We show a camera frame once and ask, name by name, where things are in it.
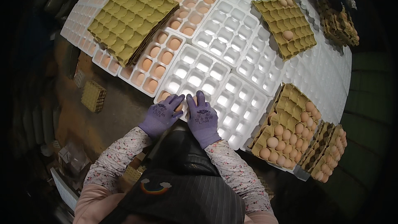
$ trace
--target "cardboard egg tray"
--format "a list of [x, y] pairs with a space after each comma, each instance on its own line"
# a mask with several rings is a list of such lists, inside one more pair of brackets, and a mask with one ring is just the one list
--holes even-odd
[[87, 81], [84, 85], [82, 103], [92, 112], [102, 110], [106, 89], [95, 81]]
[[87, 29], [122, 67], [131, 66], [179, 7], [174, 0], [109, 0]]
[[[154, 103], [160, 102], [165, 92], [195, 96], [198, 90], [202, 90], [206, 101], [213, 106], [216, 95], [221, 90], [230, 70], [227, 65], [216, 58], [196, 47], [185, 44], [168, 70], [166, 79], [160, 85]], [[187, 109], [188, 105], [186, 101], [183, 101], [182, 111], [184, 114], [180, 119], [185, 122], [189, 117]]]
[[259, 25], [248, 11], [220, 0], [192, 39], [192, 44], [236, 67]]
[[[198, 32], [199, 27], [203, 24], [207, 16], [214, 9], [219, 0], [177, 0], [181, 1], [180, 9], [176, 11], [174, 16], [167, 22], [167, 29], [174, 31], [184, 36], [188, 40], [192, 39]], [[200, 17], [199, 22], [193, 19]], [[172, 28], [174, 21], [180, 23], [177, 28]], [[191, 28], [193, 33], [191, 35], [184, 33], [186, 28]]]
[[[260, 0], [252, 1], [252, 3], [268, 23], [268, 28], [279, 46], [279, 52], [283, 57], [283, 61], [287, 61], [315, 46], [316, 41], [310, 24], [296, 2], [292, 0], [292, 7], [283, 7], [279, 5], [279, 1]], [[283, 38], [283, 32], [287, 30], [293, 32], [291, 40]]]
[[[305, 104], [311, 102], [297, 87], [293, 84], [283, 84], [280, 91], [277, 93], [275, 101], [271, 107], [271, 112], [276, 112], [275, 115], [271, 116], [268, 114], [266, 121], [261, 126], [260, 131], [257, 133], [253, 142], [249, 145], [251, 152], [256, 156], [260, 157], [260, 150], [267, 147], [267, 139], [274, 136], [274, 128], [280, 124], [284, 130], [289, 130], [291, 135], [295, 133], [295, 126], [298, 123], [302, 123], [304, 128], [311, 129], [307, 127], [306, 122], [301, 122], [301, 113], [305, 112]], [[313, 122], [318, 125], [318, 120], [311, 116]], [[301, 138], [308, 145], [311, 139], [307, 140], [307, 137], [302, 137], [301, 134], [295, 134], [297, 138]], [[282, 140], [282, 136], [276, 136], [278, 142]], [[284, 140], [285, 145], [289, 144], [289, 140]], [[289, 154], [284, 154], [283, 151], [277, 151], [275, 148], [267, 147], [271, 152], [278, 153], [279, 156], [284, 156], [285, 159], [291, 160], [291, 166], [287, 167], [293, 169], [297, 162], [300, 161], [302, 154], [307, 150], [302, 150], [302, 146], [296, 147], [296, 144], [291, 145], [293, 149], [296, 149], [298, 154], [296, 157], [290, 157]], [[285, 167], [283, 164], [277, 164], [276, 161], [269, 161], [268, 159], [263, 159], [278, 166]]]
[[[164, 43], [160, 44], [158, 37], [162, 33], [166, 34], [167, 38], [164, 41]], [[169, 47], [170, 43], [173, 39], [177, 39], [181, 42], [181, 45], [177, 48], [177, 50], [172, 50]], [[162, 84], [162, 81], [165, 78], [167, 78], [167, 75], [166, 75], [167, 72], [169, 71], [170, 67], [174, 63], [174, 60], [175, 60], [177, 54], [180, 52], [180, 50], [182, 49], [182, 47], [184, 46], [185, 43], [186, 43], [186, 39], [177, 33], [170, 32], [167, 30], [158, 30], [157, 33], [153, 36], [152, 42], [150, 42], [147, 45], [145, 51], [139, 57], [137, 64], [133, 65], [133, 66], [121, 68], [119, 70], [117, 76], [119, 78], [121, 78], [123, 81], [130, 84], [131, 86], [133, 86], [133, 87], [137, 88], [138, 90], [140, 90], [141, 92], [145, 93], [146, 95], [148, 95], [150, 97], [155, 97], [160, 85]], [[156, 54], [155, 57], [151, 57], [150, 53], [154, 47], [159, 47], [160, 50]], [[168, 64], [166, 64], [167, 62], [164, 62], [162, 60], [162, 57], [166, 52], [169, 52], [173, 55], [172, 60]], [[142, 66], [146, 59], [149, 59], [152, 61], [151, 65], [147, 71]], [[166, 68], [165, 72], [163, 73], [163, 76], [160, 78], [155, 74], [155, 69], [159, 66]], [[141, 84], [137, 81], [137, 78], [140, 74], [144, 74], [144, 79]], [[153, 91], [153, 92], [149, 89], [149, 83], [152, 80], [155, 80], [158, 83], [155, 91]]]

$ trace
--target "brown egg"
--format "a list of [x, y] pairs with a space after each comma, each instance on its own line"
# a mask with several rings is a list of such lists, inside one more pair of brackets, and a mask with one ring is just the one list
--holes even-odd
[[297, 155], [295, 157], [295, 162], [297, 163], [301, 159], [301, 152], [297, 152]]
[[200, 21], [202, 21], [202, 18], [198, 15], [191, 17], [190, 22], [193, 24], [198, 24], [200, 23]]
[[281, 125], [276, 125], [276, 127], [274, 128], [274, 134], [275, 136], [281, 136], [283, 133], [283, 126]]
[[162, 56], [162, 62], [166, 65], [169, 65], [173, 58], [173, 54], [170, 52], [165, 52]]
[[278, 145], [278, 139], [276, 137], [269, 137], [267, 139], [267, 146], [270, 148], [275, 148]]
[[298, 153], [298, 151], [297, 151], [297, 149], [293, 149], [290, 153], [289, 153], [289, 157], [296, 157], [297, 156], [297, 153]]
[[294, 6], [293, 0], [286, 0], [288, 6]]
[[156, 55], [159, 53], [160, 47], [153, 47], [152, 50], [150, 51], [150, 56], [152, 58], [155, 58]]
[[259, 156], [263, 159], [268, 158], [271, 155], [271, 151], [268, 148], [262, 148], [259, 152]]
[[286, 7], [287, 6], [286, 0], [279, 0], [279, 5], [282, 7]]
[[169, 43], [169, 46], [168, 46], [168, 47], [169, 47], [170, 49], [176, 51], [176, 50], [178, 50], [178, 48], [180, 47], [180, 45], [181, 45], [180, 40], [178, 40], [178, 39], [173, 39], [173, 40], [171, 40], [171, 42]]
[[155, 92], [156, 87], [158, 86], [158, 82], [155, 80], [151, 80], [148, 84], [148, 92]]
[[152, 61], [150, 59], [145, 59], [142, 63], [142, 70], [148, 71], [149, 67], [152, 65]]
[[142, 82], [144, 81], [144, 79], [145, 79], [145, 75], [144, 75], [143, 73], [140, 73], [140, 74], [137, 76], [137, 79], [135, 80], [135, 84], [136, 84], [137, 86], [141, 86], [141, 84], [142, 84]]
[[292, 165], [292, 161], [290, 159], [286, 159], [283, 164], [283, 167], [290, 168], [291, 165]]
[[304, 127], [302, 132], [301, 132], [301, 137], [306, 138], [309, 132], [310, 131], [308, 130], [308, 128]]
[[293, 39], [293, 32], [291, 32], [290, 30], [285, 30], [282, 33], [283, 38], [285, 38], [286, 40], [290, 41], [291, 39]]
[[278, 142], [278, 145], [275, 147], [275, 150], [277, 151], [281, 151], [286, 147], [285, 142], [283, 142], [282, 140]]
[[285, 163], [285, 161], [286, 161], [286, 157], [284, 157], [283, 155], [280, 155], [280, 156], [278, 157], [278, 159], [276, 160], [276, 163], [277, 163], [278, 165], [283, 165], [283, 164]]
[[291, 145], [291, 144], [287, 144], [286, 147], [283, 149], [282, 152], [283, 152], [284, 154], [289, 154], [289, 153], [292, 152], [292, 150], [293, 150], [292, 145]]
[[159, 66], [155, 69], [155, 76], [161, 78], [166, 71], [166, 68], [163, 66]]
[[289, 144], [293, 145], [296, 144], [297, 142], [297, 136], [295, 134], [292, 134], [289, 138]]
[[164, 41], [167, 39], [167, 34], [166, 33], [160, 33], [158, 36], [158, 43], [163, 44]]
[[179, 27], [180, 25], [181, 25], [180, 22], [178, 22], [178, 21], [173, 21], [173, 22], [170, 24], [170, 28], [176, 30], [176, 29], [178, 29], [178, 27]]
[[296, 134], [300, 134], [302, 130], [304, 129], [304, 126], [301, 123], [298, 123], [295, 127], [296, 129]]
[[284, 130], [282, 133], [282, 139], [283, 140], [289, 140], [289, 138], [291, 137], [291, 133], [289, 130]]
[[302, 146], [302, 143], [303, 143], [302, 139], [298, 138], [296, 142], [296, 148], [300, 148]]

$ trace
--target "stack of cardboard egg trays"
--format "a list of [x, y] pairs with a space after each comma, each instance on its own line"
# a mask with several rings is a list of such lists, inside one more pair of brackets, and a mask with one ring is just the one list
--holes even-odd
[[[340, 124], [334, 126], [334, 124], [329, 122], [322, 123], [315, 134], [315, 139], [310, 149], [298, 162], [305, 171], [311, 174], [311, 177], [323, 183], [327, 182], [329, 176], [332, 175], [341, 155], [344, 153], [345, 147], [343, 146], [339, 151], [339, 155], [334, 155], [336, 138], [339, 137], [340, 129], [342, 129]], [[329, 155], [331, 155], [333, 160], [327, 162]]]
[[354, 23], [351, 16], [347, 16], [344, 6], [341, 12], [337, 12], [326, 0], [318, 0], [318, 11], [326, 38], [333, 40], [339, 46], [359, 45]]
[[[266, 117], [266, 121], [264, 124], [261, 126], [260, 131], [257, 133], [255, 138], [253, 139], [253, 142], [249, 145], [249, 148], [251, 148], [251, 152], [256, 156], [260, 157], [260, 150], [262, 148], [267, 147], [267, 139], [269, 137], [274, 136], [274, 128], [278, 125], [281, 124], [283, 126], [283, 129], [288, 129], [291, 131], [291, 134], [295, 134], [296, 132], [296, 124], [302, 123], [303, 126], [306, 128], [307, 123], [306, 122], [301, 122], [301, 113], [305, 112], [305, 104], [309, 101], [312, 102], [310, 99], [306, 97], [297, 87], [295, 87], [293, 84], [283, 84], [281, 89], [278, 91], [276, 94], [276, 98], [274, 100], [274, 103], [271, 107], [271, 112], [276, 112], [275, 115], [271, 116], [270, 120], [269, 114]], [[287, 106], [286, 103], [289, 102], [293, 107]], [[315, 124], [318, 126], [318, 120], [314, 116], [311, 116], [312, 120], [315, 122]], [[306, 137], [301, 137], [301, 134], [296, 134], [297, 138], [301, 138], [304, 141], [306, 141]], [[282, 140], [282, 136], [276, 136], [278, 141]], [[289, 140], [284, 140], [285, 144], [289, 144]], [[286, 159], [291, 159], [294, 162], [294, 158], [290, 158], [289, 154], [284, 154], [282, 151], [277, 151], [275, 148], [270, 148], [267, 147], [271, 152], [276, 152], [278, 155], [284, 156]], [[270, 163], [278, 165], [276, 162], [269, 161], [268, 159], [263, 159], [266, 160]], [[292, 163], [292, 166], [288, 169], [293, 169], [294, 166], [296, 165], [296, 162]]]

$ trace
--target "gloved hand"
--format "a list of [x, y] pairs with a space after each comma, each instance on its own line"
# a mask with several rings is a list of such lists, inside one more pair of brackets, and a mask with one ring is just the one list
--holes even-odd
[[207, 146], [221, 140], [217, 133], [218, 117], [216, 111], [206, 102], [202, 91], [196, 92], [198, 105], [190, 94], [187, 95], [189, 107], [188, 126], [193, 136], [199, 142], [200, 147], [205, 149]]
[[154, 104], [148, 109], [144, 122], [138, 126], [152, 139], [160, 136], [179, 119], [183, 112], [174, 109], [184, 100], [185, 95], [169, 95], [164, 101]]

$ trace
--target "egg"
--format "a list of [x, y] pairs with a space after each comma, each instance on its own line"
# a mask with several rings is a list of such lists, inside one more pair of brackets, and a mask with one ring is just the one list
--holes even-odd
[[282, 152], [283, 152], [284, 154], [289, 154], [289, 153], [292, 152], [292, 150], [293, 150], [292, 145], [291, 145], [291, 144], [287, 144], [286, 147], [283, 149]]
[[315, 105], [311, 101], [308, 101], [307, 103], [305, 103], [305, 110], [307, 112], [311, 112], [314, 108], [315, 108]]
[[271, 161], [271, 162], [275, 162], [278, 159], [278, 157], [279, 157], [279, 154], [274, 152], [274, 151], [272, 151], [271, 154], [268, 157], [268, 160]]
[[295, 157], [295, 162], [300, 161], [300, 159], [301, 159], [301, 152], [297, 152], [297, 155]]
[[285, 168], [290, 168], [292, 165], [292, 161], [290, 159], [286, 159], [285, 162], [283, 163], [283, 167]]
[[209, 9], [207, 9], [206, 7], [199, 8], [199, 10], [198, 10], [198, 12], [202, 13], [202, 14], [205, 14], [208, 11], [209, 11]]
[[277, 163], [278, 165], [283, 165], [283, 164], [285, 163], [285, 161], [286, 161], [286, 157], [284, 157], [283, 155], [280, 155], [280, 156], [278, 157], [278, 159], [276, 160], [276, 163]]
[[159, 53], [160, 47], [153, 47], [152, 50], [150, 51], [150, 56], [152, 58], [155, 58], [156, 55]]
[[275, 148], [278, 145], [278, 139], [276, 137], [270, 137], [267, 139], [267, 146]]
[[302, 112], [300, 115], [300, 118], [301, 118], [301, 122], [307, 122], [307, 120], [309, 118], [308, 113]]
[[202, 18], [198, 15], [191, 17], [190, 22], [193, 24], [198, 24], [200, 23], [200, 21], [202, 21]]
[[178, 39], [173, 39], [173, 40], [171, 40], [171, 42], [169, 43], [169, 46], [168, 46], [168, 47], [169, 47], [170, 49], [176, 51], [176, 50], [178, 50], [178, 48], [180, 47], [180, 45], [181, 45], [180, 40], [178, 40]]
[[289, 157], [295, 158], [297, 156], [298, 150], [297, 149], [292, 149], [292, 151], [289, 153]]
[[286, 0], [288, 6], [294, 6], [293, 0]]
[[289, 130], [284, 130], [282, 133], [282, 139], [283, 140], [289, 140], [289, 138], [291, 137], [291, 133]]
[[308, 130], [308, 128], [304, 127], [302, 132], [301, 132], [301, 137], [306, 138], [309, 132], [310, 131]]
[[291, 32], [290, 30], [285, 30], [282, 33], [283, 38], [285, 38], [286, 40], [290, 41], [293, 38], [293, 32]]
[[301, 123], [298, 123], [295, 127], [296, 134], [300, 134], [302, 130], [304, 129], [304, 126]]
[[170, 28], [176, 30], [176, 29], [178, 29], [178, 27], [179, 27], [180, 25], [181, 25], [180, 22], [178, 22], [178, 21], [173, 21], [173, 22], [170, 24]]
[[302, 139], [298, 138], [296, 142], [296, 148], [300, 148], [302, 146], [302, 142], [303, 142]]
[[167, 34], [162, 32], [158, 36], [158, 43], [163, 44], [164, 41], [166, 41], [166, 39], [167, 39]]
[[170, 52], [165, 52], [162, 56], [162, 62], [166, 65], [169, 65], [173, 58], [173, 54]]
[[142, 63], [142, 70], [148, 71], [149, 67], [152, 65], [152, 61], [150, 59], [145, 59]]
[[266, 159], [270, 156], [271, 151], [268, 148], [262, 148], [259, 152], [259, 156], [263, 159]]
[[314, 120], [312, 118], [308, 118], [307, 120], [307, 127], [312, 127], [312, 124], [314, 123]]
[[158, 78], [161, 78], [165, 71], [166, 71], [165, 67], [159, 66], [159, 67], [155, 68], [155, 76]]
[[278, 145], [275, 147], [275, 150], [277, 151], [281, 151], [286, 147], [285, 142], [283, 142], [282, 140], [278, 142]]
[[281, 136], [283, 133], [283, 126], [281, 125], [276, 125], [276, 127], [274, 128], [274, 134], [275, 136]]
[[184, 18], [184, 17], [188, 16], [188, 13], [189, 13], [189, 12], [187, 12], [187, 11], [182, 11], [182, 12], [180, 12], [180, 13], [178, 14], [178, 17], [179, 17], [179, 18]]
[[283, 6], [283, 7], [286, 7], [287, 6], [286, 0], [279, 0], [279, 5]]

